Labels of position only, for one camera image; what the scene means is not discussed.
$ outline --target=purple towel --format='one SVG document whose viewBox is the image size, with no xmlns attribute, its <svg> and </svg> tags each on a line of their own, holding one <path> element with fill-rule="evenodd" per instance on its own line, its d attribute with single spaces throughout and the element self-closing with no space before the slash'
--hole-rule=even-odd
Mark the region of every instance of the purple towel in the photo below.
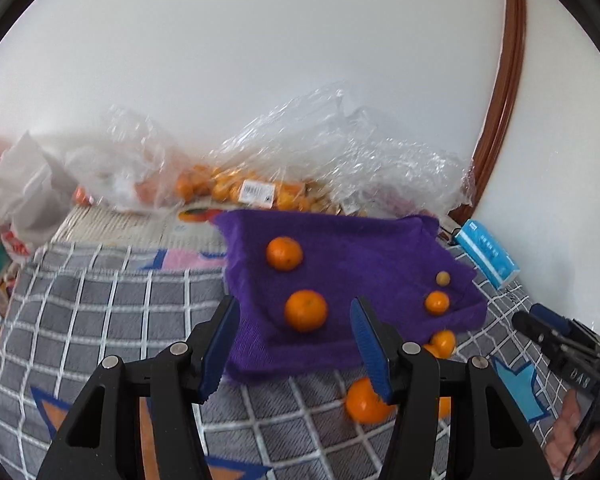
<svg viewBox="0 0 600 480">
<path fill-rule="evenodd" d="M 426 216 L 400 220 L 295 212 L 236 210 L 214 219 L 228 246 L 226 279 L 240 301 L 240 328 L 227 362 L 232 379 L 252 383 L 274 377 L 347 368 L 362 360 L 349 321 L 351 300 L 365 296 L 379 319 L 405 340 L 425 343 L 434 332 L 480 328 L 486 300 L 472 283 L 475 271 L 456 262 L 437 242 L 438 222 Z M 302 264 L 278 272 L 266 247 L 278 236 L 298 241 Z M 424 300 L 446 270 L 449 311 L 434 317 Z M 287 298 L 308 288 L 329 305 L 325 324 L 297 333 L 285 322 Z"/>
</svg>

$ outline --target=white price sticker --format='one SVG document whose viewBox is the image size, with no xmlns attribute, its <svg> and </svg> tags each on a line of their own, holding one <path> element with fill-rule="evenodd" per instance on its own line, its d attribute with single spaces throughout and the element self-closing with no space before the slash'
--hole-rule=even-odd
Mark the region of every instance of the white price sticker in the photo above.
<svg viewBox="0 0 600 480">
<path fill-rule="evenodd" d="M 257 180 L 245 180 L 242 183 L 238 202 L 271 209 L 276 195 L 275 184 L 267 184 Z"/>
</svg>

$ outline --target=metal screw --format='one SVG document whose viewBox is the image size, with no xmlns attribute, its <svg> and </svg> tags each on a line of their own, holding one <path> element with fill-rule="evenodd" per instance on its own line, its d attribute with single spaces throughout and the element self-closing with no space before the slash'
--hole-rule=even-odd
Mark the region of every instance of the metal screw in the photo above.
<svg viewBox="0 0 600 480">
<path fill-rule="evenodd" d="M 110 368 L 117 366 L 119 361 L 120 359 L 115 355 L 107 356 L 102 360 L 102 367 L 109 370 Z"/>
<path fill-rule="evenodd" d="M 487 366 L 489 366 L 489 362 L 487 361 L 487 359 L 485 359 L 484 357 L 481 357 L 479 355 L 477 355 L 475 357 L 472 357 L 471 358 L 471 363 L 476 368 L 480 368 L 480 369 L 484 369 Z"/>
<path fill-rule="evenodd" d="M 420 345 L 418 343 L 405 343 L 402 345 L 402 351 L 408 355 L 416 355 L 420 353 Z"/>
<path fill-rule="evenodd" d="M 169 348 L 169 352 L 171 352 L 173 355 L 182 355 L 187 350 L 189 350 L 189 347 L 186 343 L 183 343 L 182 341 L 180 341 L 179 343 L 172 344 L 171 348 Z"/>
</svg>

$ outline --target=blue tissue pack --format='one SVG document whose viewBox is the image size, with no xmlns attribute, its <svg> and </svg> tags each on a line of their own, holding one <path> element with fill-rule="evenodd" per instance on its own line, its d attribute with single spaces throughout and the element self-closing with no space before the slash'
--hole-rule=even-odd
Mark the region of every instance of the blue tissue pack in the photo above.
<svg viewBox="0 0 600 480">
<path fill-rule="evenodd" d="M 507 251 L 480 222 L 465 222 L 456 235 L 456 241 L 495 288 L 509 285 L 520 273 L 520 268 Z"/>
</svg>

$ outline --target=light blue star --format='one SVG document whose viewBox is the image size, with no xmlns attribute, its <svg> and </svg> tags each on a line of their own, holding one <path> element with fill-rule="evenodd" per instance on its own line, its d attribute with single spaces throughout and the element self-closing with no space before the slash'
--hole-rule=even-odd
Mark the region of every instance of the light blue star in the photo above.
<svg viewBox="0 0 600 480">
<path fill-rule="evenodd" d="M 531 361 L 526 362 L 515 372 L 497 357 L 492 357 L 491 361 L 498 377 L 507 387 L 529 424 L 549 415 L 549 410 L 540 404 L 534 394 L 536 368 Z"/>
</svg>

